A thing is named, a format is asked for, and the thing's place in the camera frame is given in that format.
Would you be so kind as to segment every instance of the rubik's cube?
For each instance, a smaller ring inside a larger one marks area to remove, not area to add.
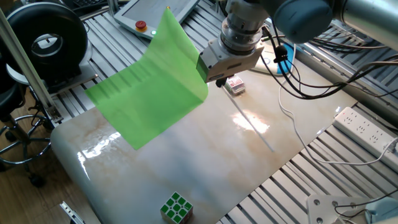
[[[192,211],[192,204],[174,192],[160,209],[160,214],[169,224],[184,224],[192,216]]]

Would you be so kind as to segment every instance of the red emergency stop button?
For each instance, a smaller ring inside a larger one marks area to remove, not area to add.
[[[136,22],[136,28],[138,30],[145,30],[147,28],[147,23],[144,21],[138,21]]]

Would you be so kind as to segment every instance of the metal clamp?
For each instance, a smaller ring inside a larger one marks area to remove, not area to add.
[[[70,209],[69,205],[66,202],[62,202],[60,206],[68,214],[71,223],[73,222],[76,224],[85,224],[85,222],[77,215],[77,213]]]

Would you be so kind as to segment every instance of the wooden floor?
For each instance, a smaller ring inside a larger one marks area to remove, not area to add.
[[[14,118],[35,113],[27,110],[34,106],[30,93],[26,94],[26,101],[24,107],[12,113]],[[20,124],[24,130],[29,130],[30,122],[27,119]],[[49,138],[50,133],[41,126],[33,136]],[[0,149],[8,145],[3,134],[0,137]],[[40,152],[44,147],[44,142],[33,142],[29,146],[30,155]],[[1,156],[12,161],[22,160],[22,146]],[[45,186],[38,189],[31,185],[23,166],[8,166],[7,171],[0,172],[0,224],[69,224],[67,214],[59,207],[62,201],[75,210],[86,224],[100,223],[83,193],[71,181],[51,150],[31,162],[30,168],[46,180]]]

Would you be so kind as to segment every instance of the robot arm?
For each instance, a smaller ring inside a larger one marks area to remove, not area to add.
[[[198,59],[205,82],[255,66],[264,48],[261,27],[269,16],[295,44],[320,35],[336,18],[398,50],[396,0],[229,0],[226,11],[220,36],[209,41]]]

